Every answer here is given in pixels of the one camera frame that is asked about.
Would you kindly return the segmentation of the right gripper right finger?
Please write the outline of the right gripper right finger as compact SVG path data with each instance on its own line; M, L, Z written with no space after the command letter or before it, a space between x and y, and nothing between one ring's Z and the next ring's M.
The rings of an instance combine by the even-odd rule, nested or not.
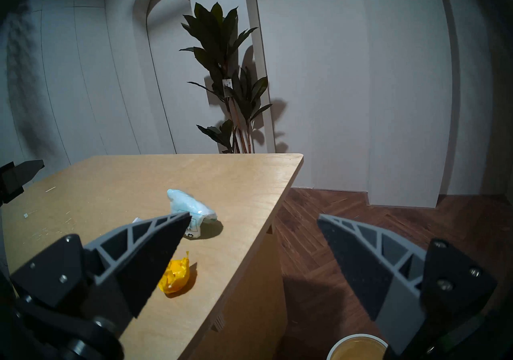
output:
M484 323L497 280L435 237L423 249L390 230L320 214L350 288L388 343L384 356L452 356Z

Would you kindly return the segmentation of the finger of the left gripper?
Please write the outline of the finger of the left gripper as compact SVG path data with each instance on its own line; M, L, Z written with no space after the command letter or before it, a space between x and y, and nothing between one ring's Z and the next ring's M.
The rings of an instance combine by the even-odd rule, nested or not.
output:
M1 167L1 206L24 192L24 185L44 168L42 159L24 161L19 165L10 162Z

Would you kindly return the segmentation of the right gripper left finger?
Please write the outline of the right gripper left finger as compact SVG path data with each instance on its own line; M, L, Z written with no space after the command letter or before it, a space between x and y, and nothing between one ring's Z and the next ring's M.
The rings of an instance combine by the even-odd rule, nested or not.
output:
M117 227L87 244L66 234L10 275L20 298L83 320L112 322L119 336L157 287L191 221L188 212Z

